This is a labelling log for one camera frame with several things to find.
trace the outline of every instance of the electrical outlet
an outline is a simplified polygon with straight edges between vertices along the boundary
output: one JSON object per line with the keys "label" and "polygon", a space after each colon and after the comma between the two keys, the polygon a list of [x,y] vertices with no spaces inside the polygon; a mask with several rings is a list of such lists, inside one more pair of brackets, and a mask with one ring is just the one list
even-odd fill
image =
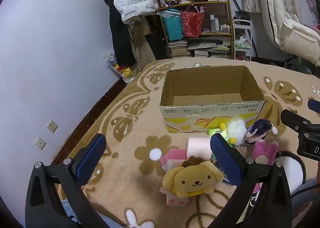
{"label": "electrical outlet", "polygon": [[44,145],[46,145],[47,143],[42,140],[40,137],[38,137],[38,139],[36,140],[35,144],[37,145],[37,147],[42,150]]}
{"label": "electrical outlet", "polygon": [[58,125],[57,125],[53,120],[51,120],[51,122],[48,123],[47,128],[48,128],[52,133],[54,133],[55,130],[58,128]]}

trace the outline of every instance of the blue gripper pad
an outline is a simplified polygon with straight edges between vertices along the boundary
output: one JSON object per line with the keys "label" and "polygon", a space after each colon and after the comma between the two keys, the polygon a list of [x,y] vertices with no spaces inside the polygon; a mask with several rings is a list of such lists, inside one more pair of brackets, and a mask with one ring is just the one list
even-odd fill
{"label": "blue gripper pad", "polygon": [[318,114],[320,114],[320,102],[314,99],[308,101],[308,108]]}
{"label": "blue gripper pad", "polygon": [[244,158],[220,133],[211,136],[210,147],[229,182],[239,187],[245,172]]}
{"label": "blue gripper pad", "polygon": [[86,185],[105,152],[107,141],[104,135],[97,133],[87,147],[82,148],[74,157],[72,173],[78,186]]}

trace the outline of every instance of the beige blanket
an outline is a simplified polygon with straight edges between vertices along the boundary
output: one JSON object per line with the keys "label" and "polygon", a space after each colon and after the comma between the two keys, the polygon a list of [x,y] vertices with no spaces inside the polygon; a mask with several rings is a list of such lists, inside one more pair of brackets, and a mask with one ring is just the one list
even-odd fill
{"label": "beige blanket", "polygon": [[[159,109],[161,89],[170,69],[205,65],[245,65],[254,75],[266,96],[259,115],[278,128],[267,142],[278,141],[281,150],[296,152],[297,134],[280,121],[283,109],[290,109],[311,120],[320,122],[319,115],[307,107],[310,97],[320,100],[320,80],[312,75],[281,67],[219,58],[176,58],[153,62],[145,67],[101,114],[98,120],[72,151],[86,146],[97,133],[107,138],[108,149],[103,155],[84,194],[92,205],[108,216],[116,216],[130,227],[143,228],[204,228],[219,214],[235,187],[218,183],[213,194],[192,197],[188,206],[166,206],[161,187],[164,171],[159,160],[149,153],[161,149],[185,148],[188,133],[169,133]],[[215,81],[210,76],[201,81]],[[303,158],[307,180],[316,176],[317,162]]]}

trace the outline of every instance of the cardboard box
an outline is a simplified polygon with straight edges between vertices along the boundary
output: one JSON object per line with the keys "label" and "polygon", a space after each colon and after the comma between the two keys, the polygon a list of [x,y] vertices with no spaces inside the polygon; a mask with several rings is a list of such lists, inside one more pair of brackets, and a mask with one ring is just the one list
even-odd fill
{"label": "cardboard box", "polygon": [[235,117],[248,127],[264,101],[246,66],[201,66],[167,72],[160,110],[169,132],[200,132]]}

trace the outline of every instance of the metal screw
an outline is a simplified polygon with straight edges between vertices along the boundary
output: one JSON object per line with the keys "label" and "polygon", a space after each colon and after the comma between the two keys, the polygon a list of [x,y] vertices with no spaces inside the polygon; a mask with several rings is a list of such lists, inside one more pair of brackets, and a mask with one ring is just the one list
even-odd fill
{"label": "metal screw", "polygon": [[252,158],[246,158],[245,162],[247,162],[248,164],[253,164],[254,160]]}
{"label": "metal screw", "polygon": [[276,161],[276,166],[281,168],[282,167],[282,163],[280,161]]}
{"label": "metal screw", "polygon": [[39,161],[35,164],[35,168],[38,169],[39,167],[41,167],[42,163]]}
{"label": "metal screw", "polygon": [[72,160],[70,158],[66,158],[66,159],[64,159],[63,164],[68,165],[71,163],[71,161]]}

